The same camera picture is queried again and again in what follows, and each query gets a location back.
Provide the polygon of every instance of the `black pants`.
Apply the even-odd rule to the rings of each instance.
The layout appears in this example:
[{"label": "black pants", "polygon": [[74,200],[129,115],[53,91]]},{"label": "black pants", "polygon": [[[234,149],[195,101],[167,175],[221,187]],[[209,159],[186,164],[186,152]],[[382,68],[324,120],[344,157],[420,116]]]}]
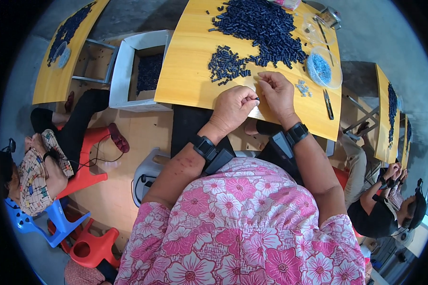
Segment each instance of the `black pants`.
[{"label": "black pants", "polygon": [[[202,109],[196,107],[187,107],[181,105],[173,105],[173,134],[171,135],[171,157],[173,158],[184,146],[188,144],[191,135],[198,133],[200,129],[209,121],[213,113],[212,110]],[[258,120],[257,131],[264,135],[274,135],[283,131],[282,126]],[[224,137],[217,149],[227,149],[234,155],[233,147],[228,140]],[[258,159],[273,163],[283,168],[298,184],[302,185],[301,175],[297,168],[289,168],[282,157],[280,157],[271,144],[267,144],[261,151]]]},{"label": "black pants", "polygon": [[76,174],[90,119],[94,113],[105,110],[108,105],[109,90],[89,89],[79,98],[70,119],[60,131],[52,123],[51,110],[35,108],[30,114],[30,121],[35,133],[41,134],[46,129],[54,132],[60,148],[70,160],[73,172]]}]

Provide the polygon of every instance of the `metal container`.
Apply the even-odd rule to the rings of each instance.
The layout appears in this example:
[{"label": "metal container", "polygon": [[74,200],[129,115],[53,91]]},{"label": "metal container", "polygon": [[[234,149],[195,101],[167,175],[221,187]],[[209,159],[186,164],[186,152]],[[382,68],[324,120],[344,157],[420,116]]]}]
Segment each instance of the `metal container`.
[{"label": "metal container", "polygon": [[329,27],[335,30],[341,28],[341,14],[334,8],[327,6],[318,16],[322,18]]}]

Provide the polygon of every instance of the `white box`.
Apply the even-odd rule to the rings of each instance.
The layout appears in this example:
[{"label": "white box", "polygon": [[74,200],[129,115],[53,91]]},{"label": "white box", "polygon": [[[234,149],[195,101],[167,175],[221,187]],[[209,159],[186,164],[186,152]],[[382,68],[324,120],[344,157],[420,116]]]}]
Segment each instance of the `white box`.
[{"label": "white box", "polygon": [[171,104],[154,102],[155,90],[141,91],[136,96],[140,56],[166,50],[173,31],[148,31],[125,38],[119,47],[109,94],[109,107],[132,112],[171,111]]}]

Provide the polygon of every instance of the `khaki pants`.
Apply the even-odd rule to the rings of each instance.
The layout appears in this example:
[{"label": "khaki pants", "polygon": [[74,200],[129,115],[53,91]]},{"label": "khaki pants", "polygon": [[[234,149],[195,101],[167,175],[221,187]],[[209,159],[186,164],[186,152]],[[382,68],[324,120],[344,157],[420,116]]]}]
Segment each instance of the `khaki pants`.
[{"label": "khaki pants", "polygon": [[359,200],[364,191],[377,182],[381,161],[374,158],[371,145],[360,147],[347,134],[340,139],[347,154],[347,167],[350,169],[349,179],[344,189],[345,208]]}]

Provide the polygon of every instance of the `table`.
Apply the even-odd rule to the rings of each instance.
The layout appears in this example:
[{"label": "table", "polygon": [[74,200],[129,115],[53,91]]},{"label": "table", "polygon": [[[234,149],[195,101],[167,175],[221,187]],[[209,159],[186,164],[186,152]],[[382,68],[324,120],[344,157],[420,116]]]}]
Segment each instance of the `table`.
[{"label": "table", "polygon": [[[298,79],[306,81],[313,97],[301,97],[300,92],[295,88],[296,113],[312,134],[336,141],[341,111],[341,87],[327,89],[335,116],[331,121],[326,110],[323,88],[309,78],[308,73],[302,70],[303,65],[300,63],[292,64],[293,69],[289,69],[283,62],[277,64],[278,68],[274,68],[272,64],[261,67],[250,62],[246,68],[251,70],[252,76],[237,77],[233,83],[228,82],[221,86],[218,86],[217,82],[211,83],[208,63],[211,55],[216,52],[217,46],[228,45],[233,52],[239,54],[240,58],[259,53],[258,47],[252,47],[252,40],[240,40],[218,31],[208,32],[208,29],[213,27],[212,17],[222,13],[217,11],[217,7],[223,5],[222,2],[223,0],[189,0],[166,52],[154,100],[161,103],[213,109],[215,100],[222,91],[238,84],[257,90],[258,72],[279,71],[294,84]],[[308,43],[306,47],[303,45],[302,49],[309,54],[315,45],[305,40],[301,25],[303,14],[316,13],[317,10],[301,3],[296,11],[287,11],[291,14],[298,13],[294,19],[297,29],[292,32],[293,38],[300,37],[303,44]],[[337,41],[330,45],[330,50],[340,62]],[[261,90],[257,90],[257,94],[260,97],[260,105],[255,107],[249,116],[278,123]]]},{"label": "table", "polygon": [[403,144],[403,157],[401,159],[401,167],[408,168],[409,150],[411,148],[411,141],[408,140],[408,116],[404,115],[404,144]]},{"label": "table", "polygon": [[68,47],[71,49],[71,55],[67,64],[63,68],[48,67],[47,59],[49,57],[52,43],[56,39],[57,31],[69,19],[69,17],[60,23],[60,25],[57,27],[57,30],[54,33],[51,42],[49,43],[49,47],[46,50],[43,62],[41,63],[40,71],[38,72],[32,104],[58,102],[65,101],[67,99],[68,89],[70,87],[74,68],[78,62],[81,49],[86,42],[87,36],[92,29],[92,26],[105,8],[106,4],[108,4],[109,0],[96,0],[92,3],[94,2],[95,4],[91,6],[90,13],[80,23],[74,36],[71,38],[70,43],[68,44]]},{"label": "table", "polygon": [[374,152],[374,157],[386,163],[393,163],[396,160],[398,153],[399,141],[399,109],[396,111],[392,148],[388,145],[388,131],[390,130],[390,122],[388,118],[388,81],[384,72],[376,64],[377,85],[379,89],[379,132],[377,136],[377,145]]}]

